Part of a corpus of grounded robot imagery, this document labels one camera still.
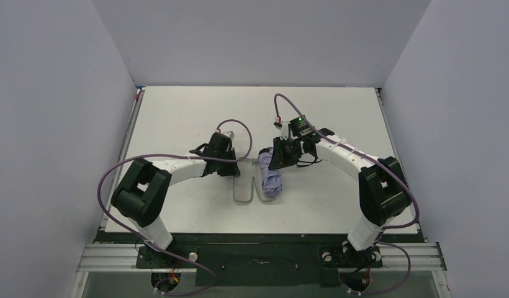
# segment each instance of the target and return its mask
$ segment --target gray wall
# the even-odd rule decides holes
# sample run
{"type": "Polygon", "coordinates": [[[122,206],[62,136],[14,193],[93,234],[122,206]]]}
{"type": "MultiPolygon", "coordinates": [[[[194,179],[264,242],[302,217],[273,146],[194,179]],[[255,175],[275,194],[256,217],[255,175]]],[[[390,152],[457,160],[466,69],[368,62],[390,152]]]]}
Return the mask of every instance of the gray wall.
{"type": "Polygon", "coordinates": [[[69,294],[134,95],[90,1],[0,1],[0,297],[69,294]]]}
{"type": "Polygon", "coordinates": [[[509,0],[434,0],[382,92],[454,297],[509,297],[509,0]]]}
{"type": "Polygon", "coordinates": [[[92,0],[148,85],[382,86],[430,0],[92,0]]]}

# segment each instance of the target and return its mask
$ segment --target black mount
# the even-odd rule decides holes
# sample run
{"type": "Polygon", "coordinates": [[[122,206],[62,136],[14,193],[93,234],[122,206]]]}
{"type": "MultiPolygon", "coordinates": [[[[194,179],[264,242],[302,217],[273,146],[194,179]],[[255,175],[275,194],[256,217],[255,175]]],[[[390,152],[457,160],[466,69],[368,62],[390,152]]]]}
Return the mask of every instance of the black mount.
{"type": "MultiPolygon", "coordinates": [[[[273,156],[269,163],[269,169],[281,169],[294,166],[300,162],[302,154],[311,154],[317,160],[317,148],[315,144],[320,142],[321,137],[317,135],[304,121],[297,117],[289,122],[289,130],[293,139],[282,140],[279,137],[273,139],[273,156]]],[[[319,130],[324,135],[334,135],[329,129],[319,130]]]]}
{"type": "MultiPolygon", "coordinates": [[[[223,160],[235,160],[236,153],[233,148],[233,140],[226,135],[215,132],[209,143],[201,144],[196,149],[189,151],[192,154],[203,157],[220,158],[223,160]]],[[[202,177],[217,172],[219,176],[239,176],[240,169],[237,163],[224,163],[208,160],[202,177]]]]}
{"type": "Polygon", "coordinates": [[[138,158],[132,162],[116,187],[110,203],[122,215],[146,227],[159,216],[172,174],[158,169],[152,162],[138,158]],[[139,184],[148,184],[145,191],[139,184]]]}
{"type": "MultiPolygon", "coordinates": [[[[399,161],[393,157],[378,159],[387,169],[406,183],[399,161]]],[[[377,226],[401,214],[412,202],[401,185],[379,166],[362,168],[359,173],[360,206],[364,216],[377,226]]]]}

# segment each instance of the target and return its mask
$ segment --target cable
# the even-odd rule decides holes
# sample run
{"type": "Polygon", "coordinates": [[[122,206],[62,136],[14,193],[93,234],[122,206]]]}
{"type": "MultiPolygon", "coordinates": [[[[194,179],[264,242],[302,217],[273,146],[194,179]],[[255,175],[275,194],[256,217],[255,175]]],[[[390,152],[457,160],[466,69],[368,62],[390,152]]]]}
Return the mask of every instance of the cable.
{"type": "MultiPolygon", "coordinates": [[[[99,180],[99,183],[97,184],[97,203],[99,204],[99,207],[101,207],[101,210],[103,211],[103,213],[106,214],[106,216],[108,216],[108,218],[110,218],[111,220],[113,220],[115,223],[117,223],[118,225],[120,225],[121,227],[123,227],[124,229],[128,230],[130,233],[133,233],[134,235],[136,235],[139,239],[143,240],[148,246],[152,247],[154,250],[157,250],[157,251],[160,251],[168,256],[171,256],[173,258],[176,258],[180,261],[183,261],[187,264],[191,264],[193,266],[196,266],[200,269],[203,269],[205,271],[207,271],[208,273],[210,273],[210,275],[213,276],[214,278],[214,282],[204,286],[204,287],[201,287],[199,289],[196,289],[196,290],[193,290],[193,291],[189,291],[189,292],[185,292],[185,293],[179,293],[179,294],[172,294],[172,293],[165,293],[167,296],[188,296],[188,295],[192,295],[192,294],[196,294],[196,293],[199,293],[201,291],[204,291],[210,287],[212,287],[217,281],[218,281],[218,276],[212,272],[211,269],[205,267],[204,265],[201,265],[199,263],[196,263],[196,262],[193,262],[187,258],[184,258],[182,256],[179,256],[179,255],[176,255],[170,251],[167,251],[167,250],[164,250],[162,248],[160,248],[159,246],[155,245],[154,243],[152,242],[148,242],[147,239],[145,238],[145,236],[143,236],[140,232],[134,230],[133,228],[129,227],[128,225],[125,225],[124,223],[122,223],[120,220],[118,220],[117,218],[115,218],[112,214],[110,214],[110,212],[108,211],[108,209],[105,207],[105,205],[103,204],[103,199],[102,199],[102,194],[101,194],[101,189],[102,189],[102,186],[103,186],[103,182],[105,181],[106,177],[108,177],[108,175],[115,169],[117,169],[118,167],[130,162],[130,161],[133,161],[133,160],[136,160],[138,158],[150,158],[150,157],[168,157],[168,158],[175,158],[175,159],[180,159],[180,160],[188,160],[188,159],[191,159],[191,160],[212,160],[212,161],[219,161],[219,162],[223,162],[223,163],[237,163],[241,160],[244,160],[247,158],[247,156],[249,155],[249,153],[251,153],[251,149],[253,147],[253,136],[251,134],[251,131],[249,130],[249,128],[242,122],[242,121],[239,121],[239,120],[236,120],[236,119],[227,119],[227,120],[224,120],[224,121],[221,121],[217,128],[216,129],[219,129],[220,126],[222,126],[223,124],[227,123],[227,122],[236,122],[238,124],[240,124],[241,126],[243,126],[243,128],[247,131],[247,134],[249,135],[249,149],[247,150],[247,153],[240,157],[240,158],[237,158],[235,160],[223,160],[221,158],[212,158],[212,157],[203,157],[203,156],[181,156],[181,155],[173,155],[173,154],[165,154],[165,153],[153,153],[153,154],[144,154],[144,155],[138,155],[138,156],[133,156],[133,157],[130,157],[130,158],[127,158],[126,160],[123,160],[123,161],[120,161],[118,162],[115,166],[111,167],[110,169],[108,169],[100,178],[99,180]]],[[[156,288],[165,280],[162,280],[162,281],[159,281],[158,283],[156,283],[156,288]]]]}
{"type": "Polygon", "coordinates": [[[352,289],[348,289],[348,292],[351,292],[353,294],[358,294],[358,295],[376,295],[376,294],[385,294],[385,293],[389,293],[389,292],[392,292],[394,290],[396,290],[398,287],[402,286],[406,280],[408,280],[408,277],[410,276],[410,272],[412,272],[412,261],[410,259],[410,256],[408,255],[408,252],[402,248],[401,246],[398,246],[396,244],[393,244],[393,243],[387,243],[387,242],[382,242],[382,241],[377,241],[378,244],[382,244],[382,245],[387,245],[387,246],[391,246],[391,247],[395,247],[395,248],[398,248],[400,249],[404,255],[406,256],[406,259],[408,259],[408,270],[406,271],[406,274],[404,275],[403,279],[396,285],[394,285],[393,287],[390,287],[388,289],[384,289],[384,290],[378,290],[378,291],[371,291],[371,292],[356,292],[352,289]]]}
{"type": "MultiPolygon", "coordinates": [[[[316,129],[313,124],[311,124],[311,122],[309,122],[309,120],[307,120],[306,116],[303,115],[303,113],[299,110],[299,108],[297,108],[297,106],[295,106],[295,104],[289,99],[287,98],[285,95],[281,94],[281,93],[277,93],[274,95],[274,108],[275,108],[275,111],[276,111],[276,116],[278,118],[280,118],[280,115],[278,113],[278,106],[276,104],[276,100],[278,97],[281,97],[283,98],[285,101],[287,101],[287,103],[296,111],[296,113],[298,113],[298,115],[303,118],[304,122],[309,126],[311,127],[311,129],[317,134],[319,135],[320,137],[322,137],[324,140],[332,143],[332,144],[337,144],[335,141],[333,141],[332,139],[326,137],[324,134],[322,134],[320,131],[318,131],[318,129],[316,129]]],[[[352,148],[342,144],[342,143],[339,143],[338,144],[339,147],[341,148],[344,148],[346,150],[349,150],[349,151],[353,151],[352,148]]],[[[367,156],[365,153],[362,153],[362,152],[359,152],[357,150],[353,151],[353,154],[359,156],[359,157],[362,157],[362,158],[365,158],[369,161],[371,161],[372,163],[374,163],[375,165],[377,165],[378,167],[380,167],[383,171],[385,171],[389,176],[391,176],[395,182],[399,183],[399,185],[401,185],[402,189],[406,192],[406,194],[408,195],[408,197],[410,198],[411,202],[413,203],[413,208],[415,209],[415,215],[413,217],[413,220],[411,220],[410,222],[408,223],[405,223],[403,225],[391,225],[391,226],[388,226],[388,227],[384,227],[382,228],[383,230],[388,230],[388,229],[391,229],[391,228],[406,228],[406,227],[409,227],[413,224],[415,224],[417,222],[417,220],[419,220],[419,205],[417,204],[417,201],[415,200],[415,197],[413,196],[413,193],[412,191],[408,188],[408,186],[399,178],[397,177],[397,175],[395,175],[393,172],[391,172],[388,168],[386,168],[386,166],[384,166],[382,163],[378,162],[377,160],[371,158],[370,156],[367,156]]]]}

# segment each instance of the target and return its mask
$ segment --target white cable tie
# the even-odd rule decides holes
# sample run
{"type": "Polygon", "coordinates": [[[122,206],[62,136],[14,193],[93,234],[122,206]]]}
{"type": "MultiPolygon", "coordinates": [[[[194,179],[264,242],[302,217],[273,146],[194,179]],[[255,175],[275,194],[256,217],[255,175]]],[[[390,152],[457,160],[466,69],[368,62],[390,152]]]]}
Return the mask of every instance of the white cable tie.
{"type": "Polygon", "coordinates": [[[336,142],[335,144],[333,144],[333,147],[331,148],[331,152],[335,151],[335,149],[338,147],[338,145],[342,142],[342,140],[336,142]]]}
{"type": "Polygon", "coordinates": [[[351,152],[348,154],[348,157],[346,157],[347,160],[349,160],[349,158],[351,157],[351,155],[353,155],[353,153],[355,153],[355,151],[357,151],[357,147],[353,147],[353,150],[351,150],[351,152]]]}

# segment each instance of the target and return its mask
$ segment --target screw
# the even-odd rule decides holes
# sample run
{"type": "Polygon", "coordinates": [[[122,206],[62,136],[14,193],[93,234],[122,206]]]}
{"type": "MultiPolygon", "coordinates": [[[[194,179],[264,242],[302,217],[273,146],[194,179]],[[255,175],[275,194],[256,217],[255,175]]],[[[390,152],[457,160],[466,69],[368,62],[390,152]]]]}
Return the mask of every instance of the screw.
{"type": "Polygon", "coordinates": [[[193,261],[193,262],[196,262],[196,260],[198,260],[198,254],[195,253],[195,252],[192,252],[192,253],[189,254],[188,259],[193,261]]]}

